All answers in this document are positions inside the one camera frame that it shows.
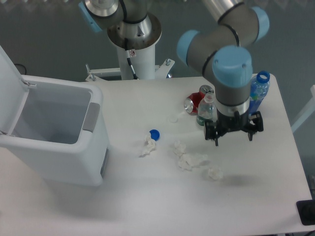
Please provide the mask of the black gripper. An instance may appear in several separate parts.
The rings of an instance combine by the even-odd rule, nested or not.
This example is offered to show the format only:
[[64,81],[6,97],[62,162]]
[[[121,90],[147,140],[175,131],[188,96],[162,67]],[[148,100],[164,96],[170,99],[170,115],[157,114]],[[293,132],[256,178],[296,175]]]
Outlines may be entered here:
[[244,131],[248,134],[249,141],[252,141],[253,135],[264,131],[263,118],[260,111],[249,114],[239,114],[236,111],[232,116],[226,116],[217,110],[217,121],[206,120],[204,122],[205,140],[212,140],[215,146],[219,145],[219,138],[223,133]]

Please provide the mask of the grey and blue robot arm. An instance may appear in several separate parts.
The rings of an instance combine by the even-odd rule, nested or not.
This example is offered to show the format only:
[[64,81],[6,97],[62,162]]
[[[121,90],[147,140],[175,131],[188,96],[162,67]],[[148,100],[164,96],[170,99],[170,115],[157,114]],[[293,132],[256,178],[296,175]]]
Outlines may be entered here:
[[[269,18],[242,0],[206,0],[204,5],[217,28],[210,34],[189,30],[177,43],[179,59],[215,87],[218,120],[205,123],[204,137],[217,141],[226,133],[243,131],[252,138],[263,131],[263,119],[260,112],[249,112],[252,58],[246,47],[266,35]],[[155,76],[154,56],[135,60],[161,37],[161,24],[146,0],[82,0],[79,8],[90,27],[106,31],[116,46],[123,79]]]

